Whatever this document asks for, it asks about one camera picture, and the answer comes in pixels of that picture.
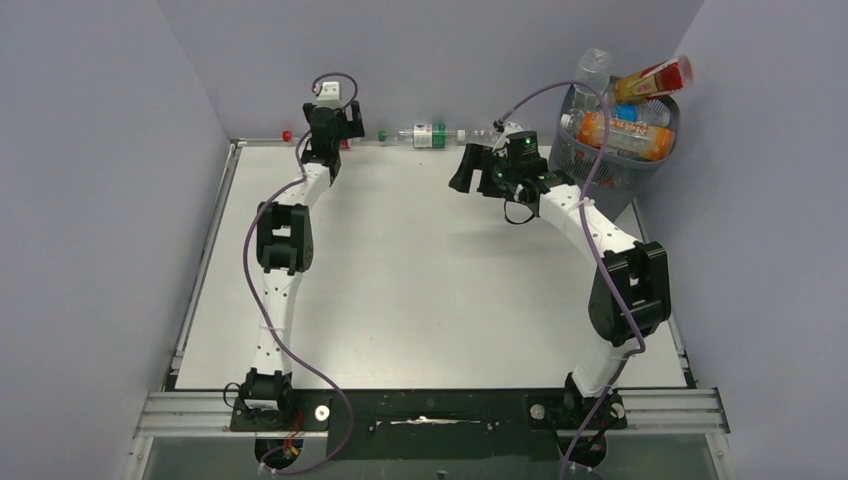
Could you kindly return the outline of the orange juice bottle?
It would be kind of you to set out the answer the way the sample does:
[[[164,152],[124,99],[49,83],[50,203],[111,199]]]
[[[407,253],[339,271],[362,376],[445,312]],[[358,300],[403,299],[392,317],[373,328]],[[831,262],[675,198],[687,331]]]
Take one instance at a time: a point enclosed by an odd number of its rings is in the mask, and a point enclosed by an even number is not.
[[[671,152],[675,133],[668,128],[611,118],[605,128],[602,112],[578,112],[561,115],[560,125],[579,143],[600,149],[607,136],[607,151],[635,155],[647,161],[665,159]]]

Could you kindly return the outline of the red cap bottle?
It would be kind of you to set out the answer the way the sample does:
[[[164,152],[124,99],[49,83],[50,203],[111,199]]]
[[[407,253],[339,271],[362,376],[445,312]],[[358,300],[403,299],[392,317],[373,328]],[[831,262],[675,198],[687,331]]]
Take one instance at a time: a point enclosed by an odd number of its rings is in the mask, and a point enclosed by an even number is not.
[[[302,134],[294,132],[292,130],[283,130],[281,133],[281,140],[284,144],[289,146],[296,146],[300,140],[303,138]],[[349,150],[352,146],[352,142],[349,139],[343,139],[340,144],[340,149],[342,151]]]

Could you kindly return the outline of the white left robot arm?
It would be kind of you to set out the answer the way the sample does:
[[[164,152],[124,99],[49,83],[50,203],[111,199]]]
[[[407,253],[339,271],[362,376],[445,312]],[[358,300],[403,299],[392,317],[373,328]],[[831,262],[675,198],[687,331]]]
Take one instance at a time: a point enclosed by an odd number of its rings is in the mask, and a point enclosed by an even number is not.
[[[297,175],[260,202],[242,252],[248,289],[260,314],[255,353],[238,394],[236,409],[245,417],[284,424],[296,419],[292,385],[296,359],[288,347],[295,300],[311,267],[315,247],[311,210],[341,170],[341,146],[364,136],[361,108],[353,100],[344,107],[326,102],[303,107],[309,145],[297,149]]]

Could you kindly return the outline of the clear bottle blue label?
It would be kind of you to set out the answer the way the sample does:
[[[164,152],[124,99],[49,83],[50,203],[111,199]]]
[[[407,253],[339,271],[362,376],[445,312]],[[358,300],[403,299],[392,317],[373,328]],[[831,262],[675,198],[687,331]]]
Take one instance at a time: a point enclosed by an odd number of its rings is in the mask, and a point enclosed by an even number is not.
[[[620,120],[660,128],[668,127],[671,120],[668,110],[656,110],[644,104],[617,105],[611,108],[611,113]]]

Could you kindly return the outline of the amber tea bottle red label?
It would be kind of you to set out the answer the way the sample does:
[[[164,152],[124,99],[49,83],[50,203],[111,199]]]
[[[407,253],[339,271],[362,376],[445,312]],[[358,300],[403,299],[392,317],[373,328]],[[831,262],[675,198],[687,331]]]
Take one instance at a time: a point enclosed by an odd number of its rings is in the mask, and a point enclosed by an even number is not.
[[[679,55],[645,70],[616,80],[607,99],[616,104],[639,104],[666,97],[694,81],[694,70],[686,55]]]

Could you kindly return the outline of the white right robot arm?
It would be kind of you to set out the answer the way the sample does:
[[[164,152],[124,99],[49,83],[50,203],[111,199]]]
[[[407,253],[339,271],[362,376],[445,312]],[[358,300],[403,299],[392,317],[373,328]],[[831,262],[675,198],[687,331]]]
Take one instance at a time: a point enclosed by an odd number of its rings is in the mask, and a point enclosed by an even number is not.
[[[587,306],[594,334],[566,378],[562,400],[566,420],[588,426],[601,415],[600,397],[625,362],[644,351],[646,338],[671,315],[667,253],[620,229],[567,173],[549,169],[533,131],[505,135],[497,147],[466,144],[449,186],[468,193],[475,175],[477,192],[526,206],[595,267]]]

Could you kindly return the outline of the crushed bottle white blue label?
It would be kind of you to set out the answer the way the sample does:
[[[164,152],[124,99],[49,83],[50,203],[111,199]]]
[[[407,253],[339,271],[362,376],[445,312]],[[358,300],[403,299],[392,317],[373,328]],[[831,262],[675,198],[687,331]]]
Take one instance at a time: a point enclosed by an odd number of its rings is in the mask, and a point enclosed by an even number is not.
[[[595,111],[600,106],[601,101],[595,92],[601,94],[606,91],[612,64],[612,55],[604,50],[590,48],[583,54],[575,74],[579,85],[574,87],[574,110]]]

